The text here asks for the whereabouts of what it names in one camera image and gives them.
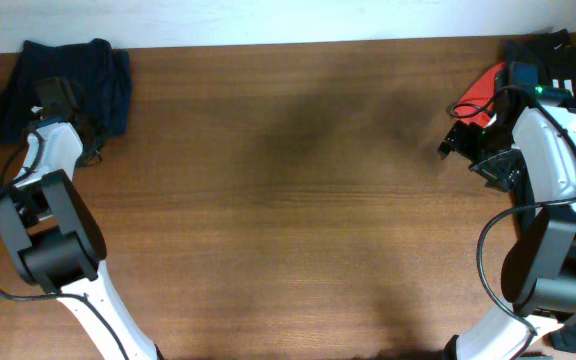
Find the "navy blue shorts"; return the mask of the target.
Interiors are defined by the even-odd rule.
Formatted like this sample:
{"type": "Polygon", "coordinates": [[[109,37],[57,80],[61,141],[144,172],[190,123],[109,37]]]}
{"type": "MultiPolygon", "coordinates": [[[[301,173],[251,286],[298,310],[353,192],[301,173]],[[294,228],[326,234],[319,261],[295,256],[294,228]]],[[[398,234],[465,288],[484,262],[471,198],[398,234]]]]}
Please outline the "navy blue shorts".
{"type": "Polygon", "coordinates": [[[5,88],[0,92],[0,144],[16,143],[41,102],[37,82],[67,79],[86,114],[95,116],[112,136],[126,132],[132,95],[129,54],[104,39],[46,46],[26,40],[5,88]]]}

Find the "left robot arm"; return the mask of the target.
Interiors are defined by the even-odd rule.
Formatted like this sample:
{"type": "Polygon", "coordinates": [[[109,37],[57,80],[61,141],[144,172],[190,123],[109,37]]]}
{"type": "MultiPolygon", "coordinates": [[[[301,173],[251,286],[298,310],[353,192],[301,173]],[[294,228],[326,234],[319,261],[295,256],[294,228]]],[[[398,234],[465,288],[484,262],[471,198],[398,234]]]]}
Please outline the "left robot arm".
{"type": "Polygon", "coordinates": [[[16,176],[0,179],[0,237],[19,277],[40,291],[0,287],[0,296],[61,303],[105,359],[159,359],[114,288],[105,239],[73,184],[76,168],[98,156],[102,128],[67,79],[42,79],[33,90],[38,103],[22,131],[24,160],[16,176]]]}

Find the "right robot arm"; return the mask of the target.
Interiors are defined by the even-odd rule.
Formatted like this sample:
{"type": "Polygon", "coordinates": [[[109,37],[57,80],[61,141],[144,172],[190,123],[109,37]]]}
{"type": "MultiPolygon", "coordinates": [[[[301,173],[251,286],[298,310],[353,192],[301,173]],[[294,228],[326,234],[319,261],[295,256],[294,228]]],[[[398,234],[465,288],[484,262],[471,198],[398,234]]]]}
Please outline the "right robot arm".
{"type": "Polygon", "coordinates": [[[493,66],[452,105],[439,153],[459,154],[488,187],[514,195],[502,212],[519,234],[492,309],[450,339],[447,359],[518,359],[576,323],[576,89],[524,62],[493,66]]]}

